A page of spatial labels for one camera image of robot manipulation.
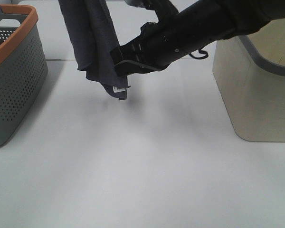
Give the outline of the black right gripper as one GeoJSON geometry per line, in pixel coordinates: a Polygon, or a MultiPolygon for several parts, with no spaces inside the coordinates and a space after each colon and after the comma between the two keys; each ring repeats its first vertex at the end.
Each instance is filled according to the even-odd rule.
{"type": "Polygon", "coordinates": [[[139,36],[111,51],[114,69],[119,77],[163,71],[172,62],[187,55],[171,30],[159,23],[148,22],[139,36]]]}

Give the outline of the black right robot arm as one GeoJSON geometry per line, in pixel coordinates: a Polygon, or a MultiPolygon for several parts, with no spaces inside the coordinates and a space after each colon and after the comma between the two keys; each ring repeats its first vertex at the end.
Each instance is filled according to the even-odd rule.
{"type": "Polygon", "coordinates": [[[155,11],[158,22],[144,24],[139,36],[111,51],[119,77],[162,71],[214,41],[252,34],[285,18],[285,0],[199,0],[183,11],[169,0],[127,4],[155,11]]]}

